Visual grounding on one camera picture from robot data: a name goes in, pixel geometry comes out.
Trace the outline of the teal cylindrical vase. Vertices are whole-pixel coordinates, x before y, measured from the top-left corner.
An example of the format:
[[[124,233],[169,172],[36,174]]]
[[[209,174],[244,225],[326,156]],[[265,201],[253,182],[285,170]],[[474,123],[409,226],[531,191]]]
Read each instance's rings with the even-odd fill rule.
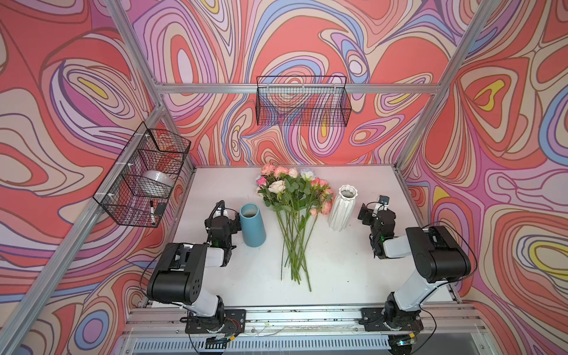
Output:
[[[241,229],[244,243],[257,248],[266,241],[266,230],[260,209],[256,204],[246,204],[241,207]]]

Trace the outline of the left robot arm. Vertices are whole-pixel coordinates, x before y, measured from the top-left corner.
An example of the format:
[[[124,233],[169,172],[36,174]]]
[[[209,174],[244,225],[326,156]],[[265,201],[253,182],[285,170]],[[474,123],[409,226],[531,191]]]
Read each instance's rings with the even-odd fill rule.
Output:
[[[221,318],[220,296],[204,288],[205,270],[228,266],[236,246],[232,236],[241,230],[241,218],[230,218],[225,201],[216,203],[204,221],[204,243],[169,243],[162,252],[146,287],[152,302],[186,309],[200,318]]]

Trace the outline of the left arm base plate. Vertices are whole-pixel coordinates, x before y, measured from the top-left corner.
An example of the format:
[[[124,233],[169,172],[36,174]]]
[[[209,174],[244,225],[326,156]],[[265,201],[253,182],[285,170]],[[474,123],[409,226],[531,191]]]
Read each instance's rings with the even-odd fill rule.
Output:
[[[185,333],[237,336],[245,331],[245,309],[229,309],[217,312],[213,317],[189,314],[185,318]]]

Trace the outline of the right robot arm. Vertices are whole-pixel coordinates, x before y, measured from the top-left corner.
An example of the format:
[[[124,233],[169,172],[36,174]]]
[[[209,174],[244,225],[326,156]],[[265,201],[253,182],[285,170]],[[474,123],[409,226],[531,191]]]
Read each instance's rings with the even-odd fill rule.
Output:
[[[422,304],[438,288],[456,283],[472,271],[470,258],[444,226],[408,227],[396,236],[396,214],[381,206],[363,204],[357,216],[369,226],[374,257],[395,260],[411,256],[415,271],[389,294],[382,310],[386,327],[398,330],[416,321]]]

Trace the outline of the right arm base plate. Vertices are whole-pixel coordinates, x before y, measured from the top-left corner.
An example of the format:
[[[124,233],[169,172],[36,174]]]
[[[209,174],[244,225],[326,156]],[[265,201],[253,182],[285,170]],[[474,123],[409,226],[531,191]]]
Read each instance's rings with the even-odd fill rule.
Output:
[[[362,308],[358,320],[365,331],[410,331],[420,333],[424,329],[419,312]]]

